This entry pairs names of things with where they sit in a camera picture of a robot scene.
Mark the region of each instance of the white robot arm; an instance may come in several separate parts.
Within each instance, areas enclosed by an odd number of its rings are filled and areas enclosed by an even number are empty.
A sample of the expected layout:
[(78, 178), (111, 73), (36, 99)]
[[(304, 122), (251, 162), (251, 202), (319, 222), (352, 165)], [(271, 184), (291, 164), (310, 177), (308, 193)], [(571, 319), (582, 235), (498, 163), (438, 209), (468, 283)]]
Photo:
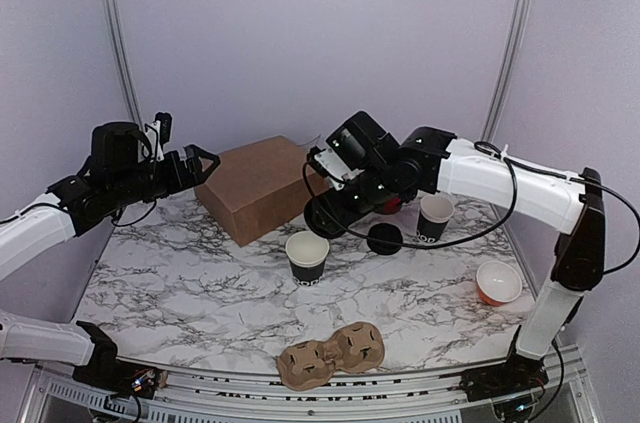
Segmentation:
[[(131, 203), (153, 202), (204, 183), (220, 159), (195, 145), (185, 147), (185, 159), (177, 151), (164, 153), (170, 131), (167, 113), (158, 113), (145, 132), (128, 122), (95, 128), (91, 156), (78, 174), (0, 221), (0, 281), (104, 218), (119, 218)], [(206, 170), (201, 158), (212, 162)], [(0, 309), (0, 359), (70, 363), (76, 366), (77, 380), (119, 391), (119, 375), (133, 374), (135, 368), (117, 362), (116, 356), (115, 344), (91, 323), (56, 324)]]
[(605, 219), (598, 173), (545, 168), (427, 127), (399, 144), (362, 111), (332, 133), (327, 144), (326, 150), (312, 148), (307, 164), (330, 178), (332, 188), (313, 195), (305, 220), (312, 231), (330, 239), (353, 233), (349, 226), (373, 209), (392, 198), (408, 202), (418, 190), (470, 196), (509, 208), (515, 179), (514, 211), (560, 233), (556, 263), (516, 333), (506, 362), (466, 371), (461, 386), (469, 400), (476, 401), (529, 390), (541, 381), (546, 384), (542, 360), (553, 339), (604, 274)]

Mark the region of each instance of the white marble surface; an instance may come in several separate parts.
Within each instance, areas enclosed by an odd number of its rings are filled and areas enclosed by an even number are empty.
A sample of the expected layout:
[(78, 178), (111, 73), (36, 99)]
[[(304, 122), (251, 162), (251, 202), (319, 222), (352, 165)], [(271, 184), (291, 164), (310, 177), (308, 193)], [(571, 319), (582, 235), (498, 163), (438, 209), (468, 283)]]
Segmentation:
[[(145, 210), (130, 208), (121, 223)], [(410, 225), (416, 212), (417, 200), (395, 218)], [(370, 216), (354, 229), (388, 218)], [(459, 198), (444, 240), (476, 233), (492, 218), (487, 205)], [(146, 220), (115, 231), (76, 317), (99, 324), (123, 357), (255, 373), (274, 373), (274, 357), (290, 344), (365, 320), (385, 340), (381, 370), (404, 371), (506, 355), (533, 306), (526, 285), (499, 309), (476, 294), (481, 263), (498, 259), (520, 272), (501, 231), (386, 257), (345, 236), (331, 242), (324, 277), (308, 288), (295, 285), (284, 253), (287, 237), (304, 228), (298, 217), (238, 248), (191, 192), (161, 200)]]

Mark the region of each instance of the cup lid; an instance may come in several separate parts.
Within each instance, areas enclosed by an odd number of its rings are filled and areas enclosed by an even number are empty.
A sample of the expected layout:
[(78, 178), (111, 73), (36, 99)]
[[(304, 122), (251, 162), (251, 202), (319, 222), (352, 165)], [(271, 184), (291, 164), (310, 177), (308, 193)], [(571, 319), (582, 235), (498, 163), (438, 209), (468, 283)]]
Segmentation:
[(389, 223), (378, 223), (369, 229), (367, 236), (378, 240), (388, 241), (389, 243), (381, 243), (379, 241), (367, 240), (367, 245), (379, 255), (393, 255), (400, 251), (402, 244), (402, 232), (395, 225)]

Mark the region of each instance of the orange bowl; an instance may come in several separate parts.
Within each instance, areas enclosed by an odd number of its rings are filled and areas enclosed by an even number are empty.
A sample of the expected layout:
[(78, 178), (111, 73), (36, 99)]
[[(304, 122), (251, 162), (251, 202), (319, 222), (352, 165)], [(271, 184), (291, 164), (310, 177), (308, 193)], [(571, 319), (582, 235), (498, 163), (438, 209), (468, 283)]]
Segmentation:
[(476, 272), (480, 299), (491, 306), (502, 306), (522, 294), (522, 278), (516, 270), (500, 261), (487, 261)]

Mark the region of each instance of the paper cup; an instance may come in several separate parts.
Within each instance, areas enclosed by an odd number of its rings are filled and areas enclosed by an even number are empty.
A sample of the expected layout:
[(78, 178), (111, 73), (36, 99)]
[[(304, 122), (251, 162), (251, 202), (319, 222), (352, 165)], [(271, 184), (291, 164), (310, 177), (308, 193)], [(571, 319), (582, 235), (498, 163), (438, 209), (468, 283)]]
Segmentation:
[(438, 195), (423, 196), (420, 200), (416, 235), (426, 243), (435, 243), (444, 233), (454, 212), (455, 206), (448, 198)]
[(324, 272), (329, 242), (311, 231), (292, 235), (285, 245), (293, 280), (300, 286), (317, 285)]
[(518, 299), (522, 278), (516, 270), (501, 261), (487, 261), (476, 272), (476, 287), (482, 301), (502, 306)]

